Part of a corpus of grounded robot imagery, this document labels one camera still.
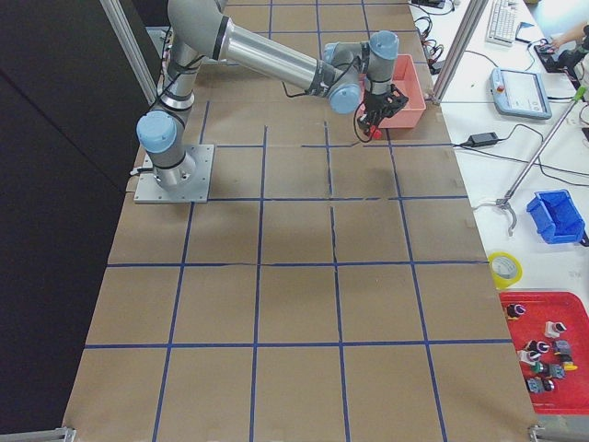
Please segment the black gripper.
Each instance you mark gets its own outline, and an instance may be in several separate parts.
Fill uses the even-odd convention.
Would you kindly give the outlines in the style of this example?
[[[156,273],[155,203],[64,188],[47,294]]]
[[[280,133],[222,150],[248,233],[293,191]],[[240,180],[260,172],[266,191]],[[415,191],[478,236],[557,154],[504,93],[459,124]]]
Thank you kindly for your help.
[[[386,84],[382,93],[364,92],[364,111],[356,119],[363,132],[371,132],[372,127],[378,127],[385,118],[391,118],[405,108],[409,98],[394,84]]]

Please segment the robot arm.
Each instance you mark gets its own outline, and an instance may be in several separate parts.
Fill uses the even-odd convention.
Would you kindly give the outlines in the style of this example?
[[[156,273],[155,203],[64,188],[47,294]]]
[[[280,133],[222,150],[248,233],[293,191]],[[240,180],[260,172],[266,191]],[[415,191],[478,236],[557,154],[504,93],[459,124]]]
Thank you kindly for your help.
[[[195,101],[194,82],[204,62],[232,62],[326,98],[338,114],[353,113],[357,128],[374,138],[407,97],[393,84],[398,36],[388,30],[369,41],[336,42],[316,59],[236,25],[223,1],[171,1],[174,32],[162,89],[136,124],[149,166],[138,169],[138,203],[204,203],[208,199],[213,145],[189,145],[183,135]]]

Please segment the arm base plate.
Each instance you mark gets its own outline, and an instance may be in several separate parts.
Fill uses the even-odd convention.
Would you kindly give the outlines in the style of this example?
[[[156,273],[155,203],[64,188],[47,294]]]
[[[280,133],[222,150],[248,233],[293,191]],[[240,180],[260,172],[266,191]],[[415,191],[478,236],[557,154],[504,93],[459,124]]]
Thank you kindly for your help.
[[[137,204],[206,204],[209,197],[215,145],[184,145],[183,162],[173,169],[158,169],[151,158],[137,170],[133,200]]]

